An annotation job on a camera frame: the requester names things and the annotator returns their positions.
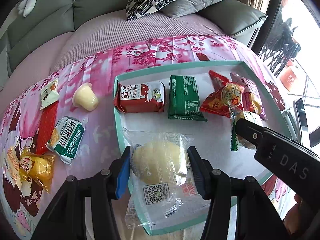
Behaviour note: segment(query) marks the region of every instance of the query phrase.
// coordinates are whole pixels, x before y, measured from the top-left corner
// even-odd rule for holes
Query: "window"
[[[308,130],[320,129],[320,29],[301,0],[282,0],[259,56],[287,89],[291,101],[303,98]],[[312,148],[320,154],[320,144]]]

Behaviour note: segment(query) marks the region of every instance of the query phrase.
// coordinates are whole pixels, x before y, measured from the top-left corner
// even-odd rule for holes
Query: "red candy wrapper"
[[[123,113],[163,112],[165,88],[161,82],[121,85],[114,100],[115,107]]]
[[[231,72],[230,76],[233,82],[244,87],[244,92],[242,94],[244,111],[258,114],[261,120],[266,120],[266,113],[263,109],[257,85],[252,80],[240,77],[236,73]]]
[[[229,104],[243,110],[242,93],[244,87],[230,82],[228,78],[212,70],[209,71],[215,92],[208,95],[200,110],[230,117]]]
[[[56,101],[42,110],[36,148],[36,154],[38,155],[48,151],[46,145],[47,141],[51,139],[51,134],[54,129],[58,103],[59,101]]]

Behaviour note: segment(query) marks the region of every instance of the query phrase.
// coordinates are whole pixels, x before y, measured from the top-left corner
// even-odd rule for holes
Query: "screw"
[[[252,176],[248,176],[248,177],[247,177],[247,181],[249,181],[249,182],[255,182],[256,179],[255,179],[254,177],[252,177]]]
[[[110,170],[109,170],[109,169],[103,169],[103,170],[101,171],[101,174],[104,175],[104,176],[107,176],[107,175],[110,174]]]
[[[68,182],[72,182],[72,181],[74,181],[74,179],[75,179],[75,176],[72,176],[72,175],[67,176]]]
[[[212,174],[213,174],[213,175],[220,175],[220,174],[221,174],[221,171],[218,170],[218,169],[214,169],[214,170],[212,170]]]

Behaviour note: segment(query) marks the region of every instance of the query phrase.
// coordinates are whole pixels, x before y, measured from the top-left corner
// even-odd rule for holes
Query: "green biscuit package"
[[[169,119],[207,121],[200,111],[195,77],[171,76]]]
[[[53,129],[47,147],[56,152],[64,163],[71,164],[71,160],[76,157],[84,130],[84,122],[64,116]]]

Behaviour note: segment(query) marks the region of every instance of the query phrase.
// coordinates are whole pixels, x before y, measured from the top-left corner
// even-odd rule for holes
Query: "gray pillow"
[[[176,0],[163,7],[160,11],[170,18],[177,18],[196,13],[222,0]]]

